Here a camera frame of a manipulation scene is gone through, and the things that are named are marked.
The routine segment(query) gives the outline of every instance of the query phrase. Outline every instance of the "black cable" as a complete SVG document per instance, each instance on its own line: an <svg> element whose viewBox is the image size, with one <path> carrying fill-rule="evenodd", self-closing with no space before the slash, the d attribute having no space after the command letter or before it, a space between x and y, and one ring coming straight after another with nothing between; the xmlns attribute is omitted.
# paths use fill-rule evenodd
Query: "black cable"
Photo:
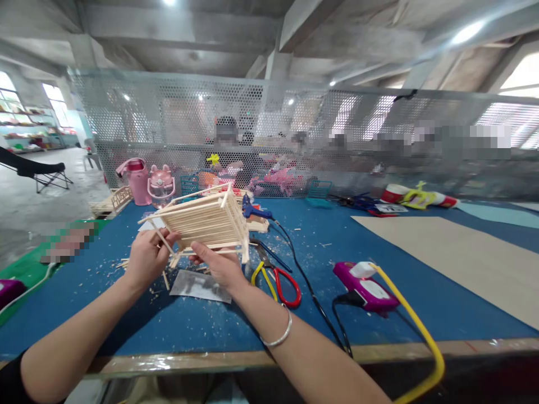
<svg viewBox="0 0 539 404"><path fill-rule="evenodd" d="M350 356L353 359L354 354L352 353L352 348L350 346L350 341L348 340L348 335L346 335L346 330L344 329L344 326L341 323L341 319L339 318L339 315L337 314L337 309L336 309L337 303L343 303L343 304L348 303L343 299L344 297L347 297L347 296L348 296L348 294L341 295L341 296L338 296L335 299L333 299L333 302L331 302L331 309L333 310L333 314L334 314L335 318L337 319L337 323L339 324L339 327L341 328L341 331L342 331L342 336L344 338L344 344L346 346L345 352L348 354L348 356Z"/></svg>
<svg viewBox="0 0 539 404"><path fill-rule="evenodd" d="M288 238L288 242L290 243L290 249L292 250L292 256L294 257L294 262L296 263L296 266L298 267L299 269L299 272L302 273L302 276L303 278L305 279L305 283L307 284L307 287L309 288L309 292L310 292L310 296L312 297L313 301L314 301L314 305L316 306L316 308L318 309L318 311L320 312L320 314L322 314L322 317L324 318L324 320L326 321L326 324L327 326L330 328L330 331L331 333L333 334L333 336L335 337L335 340L337 340L337 343L339 344L339 347L346 352L346 349L344 349L344 346L342 345L342 342L341 342L341 339L339 338L339 336L337 335L337 331L335 330L335 328L333 327L333 324L331 324L331 321L329 320L329 318L327 317L326 315L326 312L324 311L324 309L322 308L322 306L320 305L320 303L318 302L318 299L316 298L316 295L314 294L314 290L313 290L313 287L310 285L310 282L309 282L309 279L307 278L307 276L305 275L305 272L303 272L303 268L302 266L299 264L298 262L298 258L296 257L296 251L294 250L294 245L292 244L292 239L290 238L290 236L288 235L288 233L286 232L286 230L283 228L283 226L281 226L281 224L272 218L272 220L281 228L281 230L283 231L283 233L286 235L286 238Z"/></svg>

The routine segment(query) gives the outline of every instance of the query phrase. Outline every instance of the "yellow scissors handle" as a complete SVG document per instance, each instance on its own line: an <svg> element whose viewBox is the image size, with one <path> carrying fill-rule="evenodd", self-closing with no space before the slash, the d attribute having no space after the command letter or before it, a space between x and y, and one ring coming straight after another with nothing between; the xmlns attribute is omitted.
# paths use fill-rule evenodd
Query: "yellow scissors handle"
<svg viewBox="0 0 539 404"><path fill-rule="evenodd" d="M253 273L253 276L251 276L251 283L256 286L255 281L256 281L257 275L258 275L258 273L260 271L262 271L262 275L264 275L264 278L266 279L266 282L268 283L269 290L271 291L271 295L273 296L273 300L278 302L277 293L275 293L275 289L273 289L273 285L271 284L270 279L268 278L268 274L266 272L266 269L264 268L264 261L262 261L262 262L260 262L260 264L258 264L256 270Z"/></svg>

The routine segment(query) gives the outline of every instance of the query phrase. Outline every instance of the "bangle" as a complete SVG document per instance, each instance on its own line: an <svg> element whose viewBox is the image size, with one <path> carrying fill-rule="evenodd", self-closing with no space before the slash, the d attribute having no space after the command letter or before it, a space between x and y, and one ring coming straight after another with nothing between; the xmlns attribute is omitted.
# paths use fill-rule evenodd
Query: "bangle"
<svg viewBox="0 0 539 404"><path fill-rule="evenodd" d="M283 306L288 311L288 327L286 327L286 331L283 334L283 336L275 342L266 342L264 341L262 337L260 337L260 340L262 341L262 343L266 345L268 348L273 348L277 345L282 344L283 341L286 339L286 337L288 337L288 334L290 334L290 329L292 328L292 313L290 312L288 307L286 307L283 303L281 303L281 306Z"/></svg>

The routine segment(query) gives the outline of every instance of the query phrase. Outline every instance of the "paper sheet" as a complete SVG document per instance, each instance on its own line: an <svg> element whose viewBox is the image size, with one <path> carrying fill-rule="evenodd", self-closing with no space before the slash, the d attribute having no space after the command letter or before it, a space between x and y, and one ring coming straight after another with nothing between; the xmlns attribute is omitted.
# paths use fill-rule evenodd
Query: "paper sheet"
<svg viewBox="0 0 539 404"><path fill-rule="evenodd" d="M212 278L199 272L180 269L172 285L173 296L191 296L230 304L232 297Z"/></svg>
<svg viewBox="0 0 539 404"><path fill-rule="evenodd" d="M457 207L463 212L474 215L479 219L515 224L517 226L539 228L539 215L531 212L467 203L459 203Z"/></svg>
<svg viewBox="0 0 539 404"><path fill-rule="evenodd" d="M483 299L539 329L538 254L437 217L352 218Z"/></svg>

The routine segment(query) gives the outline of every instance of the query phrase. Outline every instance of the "table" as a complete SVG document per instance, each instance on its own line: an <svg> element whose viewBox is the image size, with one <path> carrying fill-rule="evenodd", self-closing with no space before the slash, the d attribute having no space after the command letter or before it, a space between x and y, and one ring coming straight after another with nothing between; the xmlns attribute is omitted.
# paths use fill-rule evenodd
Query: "table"
<svg viewBox="0 0 539 404"><path fill-rule="evenodd" d="M331 301L345 292L345 288L332 273L334 263L373 259L408 299L447 357L539 350L538 330L469 292L350 218L363 212L337 205L333 209L311 208L305 200L264 199L261 202L273 211L292 237L298 259L337 330ZM129 255L139 228L136 222L151 210L151 206L130 203L74 262L64 265L32 295L26 305L0 328L0 360L13 359L121 276L123 270L115 266ZM414 211L407 215L439 215L539 253L537 229L483 221L457 209L433 207L426 212ZM303 291L302 304L295 313L332 339L308 294L304 279L295 269L283 235L270 227L270 233L255 236L293 269L293 276ZM256 262L252 261L247 269L248 275L258 264L257 253L254 249L250 253ZM183 259L179 267L184 268L187 264ZM175 279L175 271L169 278L170 281ZM353 345L354 357L360 363L431 357L401 307L387 319L358 307L339 306L338 311ZM90 373L96 377L121 377L148 371L236 370L272 364L255 330L237 306L168 296L160 277L151 291L146 292L121 319L100 349Z"/></svg>

